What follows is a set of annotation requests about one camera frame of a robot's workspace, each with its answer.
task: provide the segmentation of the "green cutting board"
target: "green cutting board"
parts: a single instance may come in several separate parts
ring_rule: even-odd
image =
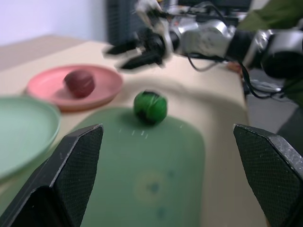
[[[189,124],[167,117],[146,126],[130,108],[97,112],[102,123],[95,184],[82,227],[199,227],[205,147]]]

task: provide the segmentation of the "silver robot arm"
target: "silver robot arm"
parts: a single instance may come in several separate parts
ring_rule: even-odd
[[[303,32],[297,29],[256,33],[237,30],[220,20],[198,23],[192,15],[170,15],[156,0],[138,0],[135,9],[147,29],[135,40],[111,48],[120,54],[140,47],[141,55],[122,69],[163,64],[172,54],[213,61],[237,61],[246,68],[262,68],[271,77],[298,77],[303,73]]]

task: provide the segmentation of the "black cable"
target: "black cable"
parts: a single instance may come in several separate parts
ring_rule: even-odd
[[[219,9],[210,1],[206,1],[202,3],[204,6],[209,6],[211,8],[213,8],[213,10],[217,13],[217,15],[219,16],[219,18],[221,19],[221,21],[228,26],[227,20],[225,19],[225,17],[222,15],[222,13],[219,11]]]
[[[267,99],[267,98],[272,98],[274,97],[275,95],[281,95],[281,96],[286,96],[287,94],[295,94],[295,93],[301,93],[303,92],[303,89],[297,89],[297,90],[293,90],[293,91],[288,91],[287,93],[285,93],[286,90],[288,90],[289,88],[293,87],[295,84],[297,84],[298,82],[302,81],[303,80],[303,77],[300,77],[299,79],[293,81],[292,83],[290,83],[289,85],[287,86],[284,86],[280,91],[277,91],[277,92],[264,92],[262,91],[262,93],[268,93],[268,95],[265,95],[265,96],[260,96],[258,95],[255,90],[258,90],[256,89],[255,87],[252,86],[251,82],[250,82],[250,75],[247,71],[247,69],[243,66],[242,63],[240,63],[240,66],[242,68],[242,73],[243,73],[243,78],[244,78],[244,81],[246,82],[250,92],[253,94],[254,97],[256,98],[260,98],[260,99]]]
[[[188,8],[188,10],[186,11],[186,13],[189,13],[189,12],[190,12],[190,10],[191,10],[193,7],[196,7],[196,6],[198,6],[198,5],[200,5],[200,3],[198,3],[198,4],[196,4],[196,5],[192,5],[192,6],[190,6],[190,7]]]
[[[215,65],[218,64],[217,62],[214,62],[214,63],[210,64],[209,66],[206,66],[206,67],[204,67],[204,68],[200,68],[200,69],[199,69],[199,68],[197,68],[197,67],[194,65],[194,63],[192,62],[191,58],[189,57],[189,54],[187,55],[187,58],[188,58],[189,63],[191,64],[191,66],[192,66],[196,71],[198,71],[198,72],[206,72],[206,71],[210,70],[212,67],[214,67]]]
[[[255,92],[255,88],[252,86],[251,82],[250,82],[250,75],[247,71],[247,69],[244,67],[244,65],[239,62],[241,68],[242,68],[242,73],[243,73],[243,78],[245,83],[247,84],[247,87],[249,88],[250,92],[253,94],[254,97],[256,98],[260,98],[260,99],[267,99],[270,98],[271,95],[266,95],[266,96],[259,96],[256,92]]]

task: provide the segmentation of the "ball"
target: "ball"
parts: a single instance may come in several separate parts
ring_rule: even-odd
[[[68,91],[75,98],[85,98],[95,89],[94,77],[85,70],[72,71],[64,78]]]
[[[134,99],[134,114],[146,124],[158,124],[167,116],[167,100],[153,91],[140,92]]]

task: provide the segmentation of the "table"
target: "table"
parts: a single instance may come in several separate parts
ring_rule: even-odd
[[[11,48],[14,51],[10,50],[8,54],[17,56],[18,49],[22,50],[26,46],[28,49],[30,44],[18,45],[18,48]],[[0,95],[24,94],[27,82],[34,75],[52,67],[87,63],[114,69],[117,63],[116,59],[106,59],[102,56],[101,50],[107,47],[104,43],[74,39],[68,42],[68,38],[47,36],[31,42],[31,45],[36,47],[34,50],[31,49],[33,56],[24,57],[23,62],[19,60],[17,64],[11,62],[9,68],[0,71]],[[203,67],[210,62],[199,60],[194,63],[198,67]],[[164,91],[172,89],[177,90],[180,95],[186,93],[187,96],[199,97],[198,102],[184,99],[183,108],[177,99],[171,101],[169,115],[196,126],[205,139],[203,226],[265,227],[264,214],[246,181],[232,135],[234,123],[248,124],[239,77],[226,70],[224,65],[218,65],[205,73],[196,72],[186,58],[179,56],[169,59],[164,68],[155,66],[122,75],[124,88],[109,106],[131,106],[134,91],[148,84],[161,87]],[[61,128],[51,150],[65,134],[96,110],[62,114]],[[22,184],[22,181],[15,179],[1,185],[0,203],[9,202],[10,197],[16,193],[16,190],[13,191],[11,188],[17,189]]]

